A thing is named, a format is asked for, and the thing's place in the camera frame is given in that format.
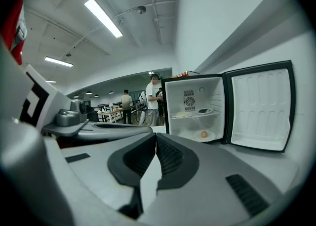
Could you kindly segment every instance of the black pants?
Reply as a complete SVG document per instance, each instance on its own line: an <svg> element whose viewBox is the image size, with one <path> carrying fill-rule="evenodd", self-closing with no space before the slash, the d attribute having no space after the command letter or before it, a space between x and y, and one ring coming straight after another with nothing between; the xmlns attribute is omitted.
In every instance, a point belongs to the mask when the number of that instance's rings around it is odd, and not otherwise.
<svg viewBox="0 0 316 226"><path fill-rule="evenodd" d="M129 110L123 110L123 123L126 124L126 114L127 114L127 118L128 118L128 123L132 124L132 113Z"/></svg>
<svg viewBox="0 0 316 226"><path fill-rule="evenodd" d="M158 102L158 111L159 111L159 116L163 116L163 105L160 102Z"/></svg>

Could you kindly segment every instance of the chair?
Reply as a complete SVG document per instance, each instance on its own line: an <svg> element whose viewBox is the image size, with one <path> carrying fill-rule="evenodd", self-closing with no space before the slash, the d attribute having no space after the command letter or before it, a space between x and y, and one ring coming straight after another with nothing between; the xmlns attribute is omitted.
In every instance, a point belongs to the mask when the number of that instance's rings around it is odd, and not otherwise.
<svg viewBox="0 0 316 226"><path fill-rule="evenodd" d="M85 108L85 112L87 114L87 119L89 121L95 121L95 122L99 122L99 115L97 112L94 111L93 107L86 107Z"/></svg>

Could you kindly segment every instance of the fluorescent light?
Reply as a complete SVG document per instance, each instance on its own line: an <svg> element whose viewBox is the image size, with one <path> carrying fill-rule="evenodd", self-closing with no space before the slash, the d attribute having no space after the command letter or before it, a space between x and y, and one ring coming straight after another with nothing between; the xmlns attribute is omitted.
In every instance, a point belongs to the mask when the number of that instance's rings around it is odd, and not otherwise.
<svg viewBox="0 0 316 226"><path fill-rule="evenodd" d="M116 38L123 35L95 0L89 0L84 5L111 31L112 34L114 34Z"/></svg>
<svg viewBox="0 0 316 226"><path fill-rule="evenodd" d="M45 61L54 62L54 63L57 63L57 64L68 66L68 67L72 67L73 66L71 63L63 62L63 61L56 60L56 59L53 59L53 58L50 58L50 57L46 57Z"/></svg>

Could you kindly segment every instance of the black fridge frame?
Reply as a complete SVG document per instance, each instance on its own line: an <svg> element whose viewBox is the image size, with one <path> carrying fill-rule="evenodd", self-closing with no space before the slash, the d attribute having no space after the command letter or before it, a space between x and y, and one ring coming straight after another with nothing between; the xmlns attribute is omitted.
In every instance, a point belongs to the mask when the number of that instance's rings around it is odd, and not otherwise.
<svg viewBox="0 0 316 226"><path fill-rule="evenodd" d="M278 70L278 69L288 70L288 75L289 75L289 80L290 80L290 90L291 90L291 106L290 106L290 115L289 115L289 122L290 122L291 127L290 127L290 131L289 131L286 144L283 150L279 151L279 150L259 149L259 148L253 148L253 147L242 146L242 145L231 143L233 125L234 125L234 90L233 90L232 77L258 73L258 72L264 72L264 71L269 71L269 70ZM273 63L267 63L267 64L262 64L262 65L257 65L257 66L251 66L251 67L247 67L243 69L232 70L232 71L225 72L224 77L226 77L226 85L227 85L227 90L228 90L228 98L226 99L226 101L228 102L228 105L229 105L226 143L232 144L235 146L245 147L245 148L257 149L257 150L264 150L264 151L270 151L270 152L284 152L286 149L288 140L290 138L291 132L292 132L295 108L296 108L296 88L295 88L295 79L294 79L292 62L288 60L288 61L273 62Z"/></svg>
<svg viewBox="0 0 316 226"><path fill-rule="evenodd" d="M214 143L214 142L221 142L222 144L226 143L229 106L228 106L227 81L226 81L226 77L224 76L224 74L206 74L206 75L196 75L196 76L188 76L188 77L180 77L180 78L167 78L167 79L163 79L161 81L162 92L163 92L162 96L163 96L163 102L164 102L164 104L163 104L164 119L165 119L165 126L166 126L166 133L167 134L170 134L170 130L169 130L168 106L167 106L165 83L173 82L173 81L181 81L181 80L200 79L200 78L216 78L216 77L220 77L223 79L224 99L225 99L224 133L223 133L222 138L212 140L212 141L206 141L204 143Z"/></svg>

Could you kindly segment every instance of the mini fridge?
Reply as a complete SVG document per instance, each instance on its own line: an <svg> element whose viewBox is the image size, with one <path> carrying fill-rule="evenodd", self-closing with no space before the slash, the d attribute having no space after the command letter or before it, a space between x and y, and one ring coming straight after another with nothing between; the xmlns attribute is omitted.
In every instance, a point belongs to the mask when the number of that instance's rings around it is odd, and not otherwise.
<svg viewBox="0 0 316 226"><path fill-rule="evenodd" d="M168 134L284 152L295 113L291 61L162 80Z"/></svg>

